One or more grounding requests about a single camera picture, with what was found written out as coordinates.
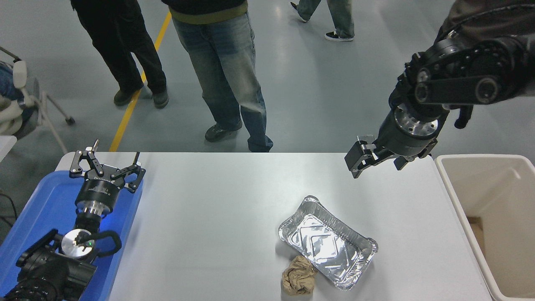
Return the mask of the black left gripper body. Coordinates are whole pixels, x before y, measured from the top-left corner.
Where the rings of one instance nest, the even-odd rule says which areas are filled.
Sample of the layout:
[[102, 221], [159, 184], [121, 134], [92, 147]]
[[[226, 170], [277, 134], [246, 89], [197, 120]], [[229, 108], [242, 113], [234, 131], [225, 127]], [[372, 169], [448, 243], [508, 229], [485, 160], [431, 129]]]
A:
[[101, 176], [95, 169], [86, 171], [84, 183], [75, 200], [75, 205], [82, 208], [82, 203], [99, 202], [114, 208], [122, 188], [122, 179], [111, 179], [111, 175], [117, 174], [118, 169], [114, 166], [103, 165], [104, 174]]

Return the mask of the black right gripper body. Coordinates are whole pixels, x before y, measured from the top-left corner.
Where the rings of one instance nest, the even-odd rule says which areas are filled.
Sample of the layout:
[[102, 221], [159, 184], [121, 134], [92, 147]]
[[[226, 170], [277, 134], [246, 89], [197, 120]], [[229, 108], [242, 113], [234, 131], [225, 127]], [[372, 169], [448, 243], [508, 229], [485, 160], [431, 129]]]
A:
[[397, 156], [427, 156], [436, 146], [439, 120], [424, 122], [404, 110], [391, 110], [380, 126], [376, 146]]

